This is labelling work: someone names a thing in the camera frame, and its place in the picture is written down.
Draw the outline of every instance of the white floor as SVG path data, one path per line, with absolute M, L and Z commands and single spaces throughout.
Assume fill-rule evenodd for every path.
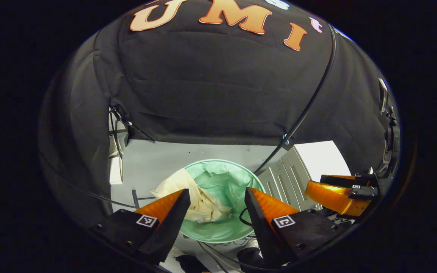
M 147 140 L 129 140 L 123 156 L 123 184 L 111 185 L 111 199 L 133 206 L 132 190 L 136 190 L 138 198 L 152 197 L 149 191 L 156 188 L 165 178 L 188 164 L 203 159 L 229 160 L 250 171 L 255 171 L 274 149 L 274 146 L 152 143 Z M 286 150 L 281 149 L 265 168 L 278 161 L 285 153 Z M 142 207 L 154 200 L 140 200 L 139 205 Z M 118 209 L 133 211 L 131 208 L 116 204 L 112 204 L 112 207 L 114 211 Z M 214 248 L 235 259 L 235 253 L 243 247 L 243 243 L 244 240 L 238 240 L 235 244 L 217 245 Z M 198 257 L 212 273 L 223 272 L 217 267 L 215 261 L 201 249 L 196 240 L 184 238 L 180 233 L 175 245 L 185 254 Z M 235 272 L 231 267 L 222 264 L 227 271 Z M 161 265 L 174 273 L 183 272 L 179 263 L 174 259 L 167 259 Z

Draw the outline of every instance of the green bin liner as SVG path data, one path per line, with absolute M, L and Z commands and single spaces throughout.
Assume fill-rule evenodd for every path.
M 246 208 L 247 187 L 264 192 L 261 182 L 250 170 L 239 164 L 221 159 L 206 159 L 184 168 L 196 184 L 215 195 L 222 204 L 232 207 L 231 216 L 225 215 L 214 222 L 199 224 L 184 220 L 180 232 L 192 239 L 207 243 L 227 243 L 239 240 L 253 232 L 251 226 L 241 222 L 239 215 Z M 248 212 L 242 219 L 250 222 Z

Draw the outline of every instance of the gray surface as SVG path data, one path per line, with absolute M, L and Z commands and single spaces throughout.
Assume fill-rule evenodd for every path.
M 138 198 L 151 197 L 152 194 L 149 191 L 156 188 L 165 178 L 180 168 L 203 159 L 229 160 L 248 168 L 250 171 L 255 171 L 274 148 L 274 146 L 152 143 L 148 140 L 129 140 L 124 149 L 123 184 L 111 185 L 111 198 L 114 201 L 133 206 L 132 190 L 136 190 Z M 281 149 L 265 166 L 264 170 L 280 160 L 285 153 L 286 150 Z M 140 200 L 139 205 L 142 207 L 154 200 Z M 116 204 L 112 204 L 112 207 L 114 211 L 118 209 L 133 211 L 131 208 Z M 238 240 L 235 243 L 241 244 L 243 242 L 244 240 Z M 222 271 L 215 266 L 213 259 L 203 252 L 196 240 L 185 239 L 180 233 L 175 245 L 186 254 L 198 257 L 213 273 Z M 236 251 L 241 247 L 243 245 L 237 246 L 231 243 L 228 246 L 218 245 L 215 248 L 231 258 L 235 258 Z M 162 263 L 162 266 L 172 272 L 182 272 L 174 259 L 167 259 L 165 263 Z
M 305 190 L 311 178 L 294 148 L 263 172 L 259 179 L 268 194 L 299 211 L 322 209 L 321 204 L 305 196 Z

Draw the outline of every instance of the black bracket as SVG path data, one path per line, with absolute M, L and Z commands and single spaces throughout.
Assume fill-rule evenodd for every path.
M 326 245 L 345 228 L 314 209 L 305 210 L 272 221 L 276 233 L 298 259 Z
M 271 268 L 279 268 L 292 261 L 294 256 L 279 241 L 279 237 L 269 225 L 269 221 L 250 188 L 246 189 L 244 201 L 266 265 Z
M 352 185 L 352 190 L 348 198 L 361 199 L 361 200 L 373 200 L 378 197 L 379 189 L 372 186 Z
M 139 259 L 139 248 L 153 234 L 158 225 L 159 220 L 155 217 L 120 209 L 90 230 L 120 252 Z
M 321 175 L 319 180 L 322 184 L 334 185 L 343 188 L 352 188 L 354 185 L 378 187 L 379 182 L 376 174 L 355 174 L 352 179 L 333 175 Z
M 387 178 L 390 173 L 394 172 L 401 149 L 401 135 L 394 107 L 390 106 L 385 111 L 387 112 L 386 117 L 389 119 L 389 127 L 385 132 L 384 157 L 382 164 L 375 171 L 380 179 Z
M 112 113 L 112 114 L 114 114 L 114 116 L 116 116 L 116 122 L 117 121 L 121 121 L 123 124 L 126 124 L 127 126 L 131 126 L 132 128 L 134 128 L 134 129 L 140 131 L 141 133 L 143 133 L 152 142 L 155 142 L 152 137 L 150 137 L 147 133 L 145 133 L 144 131 L 139 129 L 139 127 L 137 127 L 135 124 L 133 124 L 132 122 L 130 122 L 127 119 L 123 118 L 122 114 L 119 112 L 118 107 L 112 107 L 111 110 L 109 111 L 109 113 Z

